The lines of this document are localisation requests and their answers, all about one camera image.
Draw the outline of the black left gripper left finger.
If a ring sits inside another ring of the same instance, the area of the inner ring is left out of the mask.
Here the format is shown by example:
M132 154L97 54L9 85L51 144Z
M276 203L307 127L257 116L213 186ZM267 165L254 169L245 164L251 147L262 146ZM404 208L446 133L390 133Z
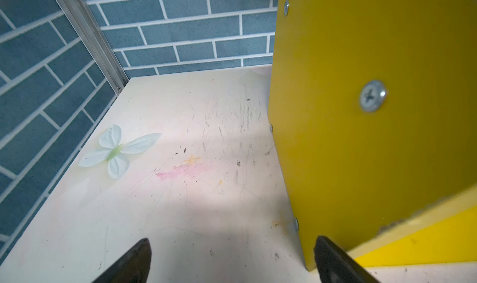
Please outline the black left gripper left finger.
M111 265L94 283L146 283L150 272L152 249L143 238Z

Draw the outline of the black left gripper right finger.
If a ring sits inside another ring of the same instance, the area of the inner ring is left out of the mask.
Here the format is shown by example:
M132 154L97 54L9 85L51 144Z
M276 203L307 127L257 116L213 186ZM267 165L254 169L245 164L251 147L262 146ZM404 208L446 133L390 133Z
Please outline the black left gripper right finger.
M322 283L379 283L326 236L318 236L314 258Z

